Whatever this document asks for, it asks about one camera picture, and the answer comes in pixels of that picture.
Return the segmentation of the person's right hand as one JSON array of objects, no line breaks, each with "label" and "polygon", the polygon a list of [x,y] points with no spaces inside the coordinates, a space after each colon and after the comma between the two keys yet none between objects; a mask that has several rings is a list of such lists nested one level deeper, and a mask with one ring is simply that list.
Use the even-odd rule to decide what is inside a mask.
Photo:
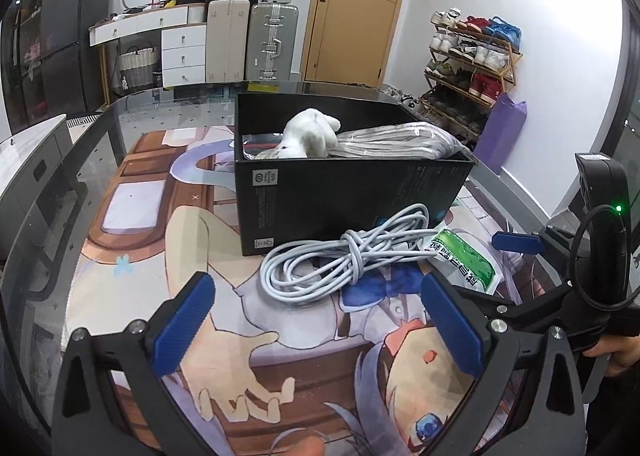
[{"label": "person's right hand", "polygon": [[602,335],[593,348],[584,352],[587,358],[598,358],[608,355],[608,377],[620,376],[640,360],[640,337],[620,337],[619,335]]}]

